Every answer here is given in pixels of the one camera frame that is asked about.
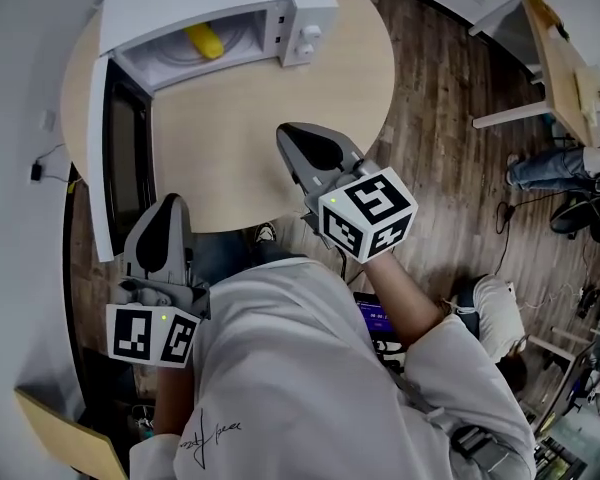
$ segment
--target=round table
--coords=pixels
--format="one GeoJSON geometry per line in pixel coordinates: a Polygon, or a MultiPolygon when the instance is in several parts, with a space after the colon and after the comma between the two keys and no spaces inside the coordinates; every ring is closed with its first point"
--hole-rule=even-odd
{"type": "MultiPolygon", "coordinates": [[[[153,160],[158,197],[180,194],[194,232],[254,226],[302,208],[276,146],[287,121],[320,124],[366,152],[389,111],[393,50],[370,0],[338,0],[334,28],[311,64],[268,59],[156,92],[153,160]]],[[[69,156],[87,181],[87,111],[100,14],[78,39],[65,73],[60,120],[69,156]]]]}

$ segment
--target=dark wood plank floor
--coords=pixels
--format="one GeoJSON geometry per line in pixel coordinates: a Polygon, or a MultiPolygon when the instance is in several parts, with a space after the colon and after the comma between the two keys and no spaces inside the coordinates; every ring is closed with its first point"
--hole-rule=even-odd
{"type": "MultiPolygon", "coordinates": [[[[396,85],[387,121],[370,154],[398,172],[420,206],[410,236],[395,254],[432,298],[447,298],[456,279],[497,268],[506,236],[495,232],[498,203],[543,195],[504,185],[508,154],[531,155],[551,146],[540,118],[483,130],[474,129],[471,120],[542,97],[507,54],[469,37],[453,19],[417,0],[372,1],[391,36],[396,85]]],[[[96,262],[86,191],[79,185],[75,196],[72,302],[78,342],[106,353],[104,305],[117,268],[96,262]]],[[[500,275],[515,283],[530,334],[577,351],[579,346],[553,335],[550,328],[590,337],[593,312],[584,321],[576,318],[573,293],[587,279],[600,282],[600,245],[588,233],[568,241],[549,230],[549,216],[561,201],[556,196],[516,211],[500,275]]],[[[326,250],[298,217],[277,221],[282,244],[339,272],[340,257],[326,250]]],[[[350,262],[346,278],[358,271],[350,262]]],[[[372,291],[364,275],[352,289],[372,291]]],[[[560,373],[555,365],[542,371],[538,358],[531,358],[529,365],[533,382],[522,398],[541,412],[560,373]]],[[[151,370],[136,369],[136,379],[141,396],[150,397],[155,390],[151,370]]]]}

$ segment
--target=microwave door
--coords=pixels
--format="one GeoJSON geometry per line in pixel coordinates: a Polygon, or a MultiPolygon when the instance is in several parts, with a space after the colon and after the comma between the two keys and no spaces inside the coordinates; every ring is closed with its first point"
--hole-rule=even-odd
{"type": "Polygon", "coordinates": [[[94,65],[87,141],[96,249],[100,261],[111,261],[156,195],[151,97],[109,58],[94,65]]]}

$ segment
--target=microwave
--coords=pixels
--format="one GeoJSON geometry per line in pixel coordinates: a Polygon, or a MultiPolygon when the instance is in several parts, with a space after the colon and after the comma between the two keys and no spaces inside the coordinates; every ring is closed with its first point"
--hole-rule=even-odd
{"type": "Polygon", "coordinates": [[[156,201],[151,102],[195,76],[277,57],[310,63],[336,0],[104,0],[87,122],[87,171],[98,258],[111,261],[156,201]],[[223,54],[205,57],[187,28],[206,24],[223,54]]]}

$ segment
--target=shoe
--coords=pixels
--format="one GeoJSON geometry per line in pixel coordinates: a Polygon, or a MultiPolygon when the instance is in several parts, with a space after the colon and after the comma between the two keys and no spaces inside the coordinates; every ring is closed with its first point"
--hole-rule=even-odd
{"type": "Polygon", "coordinates": [[[504,181],[509,186],[513,186],[513,181],[511,180],[511,172],[509,172],[509,167],[517,164],[519,161],[520,156],[513,153],[507,157],[507,169],[504,173],[504,181]]]}
{"type": "Polygon", "coordinates": [[[253,241],[256,244],[259,244],[260,242],[275,242],[276,238],[276,228],[273,227],[271,222],[264,222],[256,228],[253,241]]]}

